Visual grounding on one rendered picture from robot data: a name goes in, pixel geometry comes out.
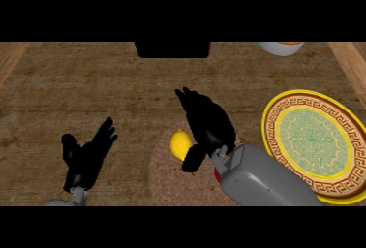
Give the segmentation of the white cup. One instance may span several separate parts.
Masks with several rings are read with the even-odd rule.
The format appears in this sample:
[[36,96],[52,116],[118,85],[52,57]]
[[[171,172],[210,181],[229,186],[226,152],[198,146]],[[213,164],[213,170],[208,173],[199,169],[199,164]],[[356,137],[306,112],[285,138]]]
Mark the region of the white cup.
[[258,42],[258,45],[263,48],[263,50],[267,51],[270,54],[275,54],[278,56],[291,56],[298,52],[303,46],[303,42],[294,42],[294,43]]

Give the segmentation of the yellow lemon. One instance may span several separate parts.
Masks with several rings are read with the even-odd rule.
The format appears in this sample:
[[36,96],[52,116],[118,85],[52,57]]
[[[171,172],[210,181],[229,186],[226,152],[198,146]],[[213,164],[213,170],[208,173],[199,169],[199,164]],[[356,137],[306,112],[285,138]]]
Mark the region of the yellow lemon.
[[183,130],[177,130],[170,139],[170,151],[180,161],[185,160],[192,146],[193,144],[189,134]]

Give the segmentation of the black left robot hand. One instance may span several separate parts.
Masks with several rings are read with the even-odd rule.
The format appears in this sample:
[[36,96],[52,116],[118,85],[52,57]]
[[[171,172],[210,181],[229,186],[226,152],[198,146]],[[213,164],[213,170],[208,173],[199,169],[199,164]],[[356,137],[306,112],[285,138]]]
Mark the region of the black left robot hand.
[[90,190],[95,186],[105,158],[117,140],[114,120],[108,117],[95,138],[84,143],[71,134],[62,135],[64,160],[68,165],[65,191],[81,187]]

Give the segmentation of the black box appliance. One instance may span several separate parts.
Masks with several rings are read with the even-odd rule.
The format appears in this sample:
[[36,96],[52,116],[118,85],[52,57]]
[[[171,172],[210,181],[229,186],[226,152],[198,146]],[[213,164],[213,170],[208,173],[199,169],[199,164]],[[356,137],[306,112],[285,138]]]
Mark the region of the black box appliance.
[[136,42],[142,58],[207,58],[210,42]]

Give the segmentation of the yellow patterned plate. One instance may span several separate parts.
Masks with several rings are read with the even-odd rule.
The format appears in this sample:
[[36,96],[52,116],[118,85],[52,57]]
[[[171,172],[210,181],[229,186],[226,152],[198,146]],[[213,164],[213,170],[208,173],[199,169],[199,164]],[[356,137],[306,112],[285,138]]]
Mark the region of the yellow patterned plate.
[[282,92],[263,112],[261,137],[322,202],[366,200],[366,126],[335,99],[306,89]]

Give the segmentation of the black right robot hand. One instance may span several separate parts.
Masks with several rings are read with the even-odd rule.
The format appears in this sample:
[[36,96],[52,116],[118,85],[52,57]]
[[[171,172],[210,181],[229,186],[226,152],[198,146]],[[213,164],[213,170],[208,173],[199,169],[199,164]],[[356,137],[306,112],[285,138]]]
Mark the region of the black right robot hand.
[[205,157],[226,146],[226,153],[236,148],[236,132],[230,118],[222,106],[211,98],[188,87],[174,90],[186,111],[186,119],[196,143],[189,148],[182,165],[185,172],[196,172]]

